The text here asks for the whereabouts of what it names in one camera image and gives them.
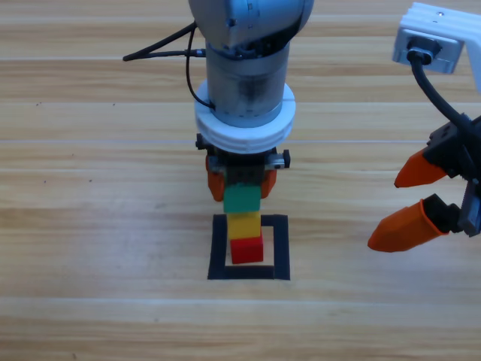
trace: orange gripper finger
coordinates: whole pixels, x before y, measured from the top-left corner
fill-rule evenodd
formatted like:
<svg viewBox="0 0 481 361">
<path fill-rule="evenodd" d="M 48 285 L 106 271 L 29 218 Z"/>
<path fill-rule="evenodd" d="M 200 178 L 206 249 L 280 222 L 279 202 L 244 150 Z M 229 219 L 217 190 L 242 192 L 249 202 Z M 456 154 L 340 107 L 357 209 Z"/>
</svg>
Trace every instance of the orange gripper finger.
<svg viewBox="0 0 481 361">
<path fill-rule="evenodd" d="M 447 233 L 429 220 L 420 201 L 383 219 L 369 239 L 368 247 L 379 252 L 401 252 L 441 235 Z"/>
<path fill-rule="evenodd" d="M 446 172 L 428 162 L 423 153 L 424 150 L 420 150 L 407 160 L 394 182 L 397 188 L 432 184 L 446 176 Z"/>
<path fill-rule="evenodd" d="M 261 185 L 261 197 L 266 199 L 274 188 L 277 179 L 277 171 L 266 171 L 265 178 Z"/>
<path fill-rule="evenodd" d="M 207 170 L 207 185 L 209 186 L 212 197 L 216 202 L 224 200 L 225 181 L 222 173 L 209 171 L 209 157 L 205 157 L 205 169 Z"/>
</svg>

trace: red block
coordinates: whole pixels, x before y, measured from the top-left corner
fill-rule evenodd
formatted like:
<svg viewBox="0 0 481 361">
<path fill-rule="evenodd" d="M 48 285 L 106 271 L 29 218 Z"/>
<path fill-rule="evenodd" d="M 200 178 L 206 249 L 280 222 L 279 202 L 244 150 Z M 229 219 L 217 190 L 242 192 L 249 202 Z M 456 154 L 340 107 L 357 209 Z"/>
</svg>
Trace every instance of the red block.
<svg viewBox="0 0 481 361">
<path fill-rule="evenodd" d="M 232 263 L 262 262 L 264 260 L 264 242 L 262 233 L 259 237 L 231 239 Z"/>
</svg>

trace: green block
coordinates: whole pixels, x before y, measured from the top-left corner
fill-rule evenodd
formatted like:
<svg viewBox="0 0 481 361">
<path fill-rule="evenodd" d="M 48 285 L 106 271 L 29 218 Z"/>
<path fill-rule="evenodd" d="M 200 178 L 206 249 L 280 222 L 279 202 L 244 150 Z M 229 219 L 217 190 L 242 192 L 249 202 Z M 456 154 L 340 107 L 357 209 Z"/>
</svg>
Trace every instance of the green block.
<svg viewBox="0 0 481 361">
<path fill-rule="evenodd" d="M 234 185 L 224 191 L 224 213 L 257 212 L 261 209 L 261 187 Z"/>
</svg>

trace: white bracket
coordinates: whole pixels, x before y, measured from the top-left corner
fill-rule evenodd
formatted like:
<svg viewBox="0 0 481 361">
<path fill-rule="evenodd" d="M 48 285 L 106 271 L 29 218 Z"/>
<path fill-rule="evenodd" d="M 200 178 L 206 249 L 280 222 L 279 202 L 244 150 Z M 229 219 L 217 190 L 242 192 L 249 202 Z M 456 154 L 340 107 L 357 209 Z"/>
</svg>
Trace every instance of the white bracket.
<svg viewBox="0 0 481 361">
<path fill-rule="evenodd" d="M 481 93 L 481 16 L 415 2 L 403 16 L 393 60 L 409 65 L 407 45 L 414 36 L 438 40 L 443 48 L 427 70 L 451 74 L 466 44 L 476 88 Z"/>
</svg>

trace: yellow block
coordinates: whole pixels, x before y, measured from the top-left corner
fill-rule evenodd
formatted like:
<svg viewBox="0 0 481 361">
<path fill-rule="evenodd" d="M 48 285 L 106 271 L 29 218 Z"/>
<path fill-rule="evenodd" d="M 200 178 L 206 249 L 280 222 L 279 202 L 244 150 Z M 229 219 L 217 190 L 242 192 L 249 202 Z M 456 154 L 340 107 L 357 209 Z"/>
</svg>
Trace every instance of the yellow block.
<svg viewBox="0 0 481 361">
<path fill-rule="evenodd" d="M 261 235 L 261 212 L 227 214 L 228 239 L 253 238 Z"/>
</svg>

